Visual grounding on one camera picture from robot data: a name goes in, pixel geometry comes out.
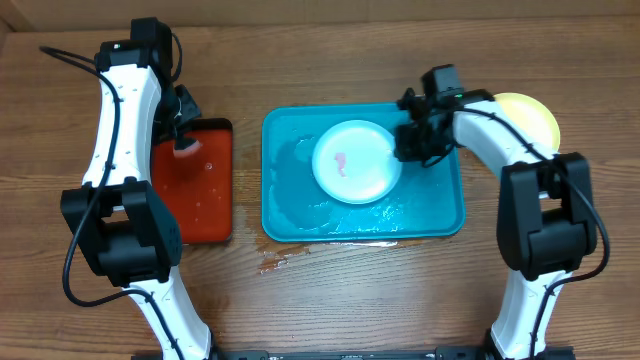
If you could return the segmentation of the orange sponge with black scourer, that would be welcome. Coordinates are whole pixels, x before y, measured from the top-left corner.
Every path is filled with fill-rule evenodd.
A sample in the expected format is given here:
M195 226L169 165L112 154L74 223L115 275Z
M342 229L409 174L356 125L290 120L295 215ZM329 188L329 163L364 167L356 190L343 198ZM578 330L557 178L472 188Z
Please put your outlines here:
M182 137L175 141L173 155L175 158L185 158L196 154L201 148L201 142L195 138Z

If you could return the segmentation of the green-rimmed plate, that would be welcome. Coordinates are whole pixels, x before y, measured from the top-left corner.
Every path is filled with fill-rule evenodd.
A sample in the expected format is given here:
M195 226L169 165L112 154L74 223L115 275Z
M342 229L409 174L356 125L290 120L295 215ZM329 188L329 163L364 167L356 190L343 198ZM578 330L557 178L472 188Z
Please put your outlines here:
M520 93L494 96L504 113L534 140L558 151L561 132L552 112L533 97Z

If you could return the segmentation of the light blue plate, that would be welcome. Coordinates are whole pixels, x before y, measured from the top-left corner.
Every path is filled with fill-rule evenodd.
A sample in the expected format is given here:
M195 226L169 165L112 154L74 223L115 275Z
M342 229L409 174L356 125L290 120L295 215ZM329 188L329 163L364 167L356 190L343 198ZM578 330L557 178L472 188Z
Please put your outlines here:
M347 204L362 205L385 197L398 183L402 163L395 157L392 134L365 120L341 122L318 140L311 158L322 190Z

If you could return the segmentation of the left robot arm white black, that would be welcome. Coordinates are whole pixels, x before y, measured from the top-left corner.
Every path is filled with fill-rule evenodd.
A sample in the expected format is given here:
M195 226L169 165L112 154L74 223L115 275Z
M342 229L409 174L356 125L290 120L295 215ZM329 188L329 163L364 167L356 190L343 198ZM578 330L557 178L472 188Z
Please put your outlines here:
M91 162L82 184L61 195L73 234L62 272L70 302L97 307L129 297L162 347L162 359L214 359L210 328L197 314L181 279L177 220L152 186L152 148L173 141L195 152L187 136L201 111L178 84L182 50L155 17L132 20L125 40L101 44L93 58L43 47L42 52L98 78L101 112Z

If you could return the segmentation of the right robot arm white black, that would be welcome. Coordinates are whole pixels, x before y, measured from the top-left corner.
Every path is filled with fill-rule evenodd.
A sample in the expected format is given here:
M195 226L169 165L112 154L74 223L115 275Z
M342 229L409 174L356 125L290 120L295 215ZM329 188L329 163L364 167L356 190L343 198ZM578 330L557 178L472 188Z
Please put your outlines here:
M498 96L467 90L456 68L437 66L407 89L397 106L410 121L395 130L396 158L428 168L453 149L470 150L500 181L496 238L509 269L497 319L478 359L572 359L550 347L546 329L562 288L606 231L594 205L588 162L528 134Z

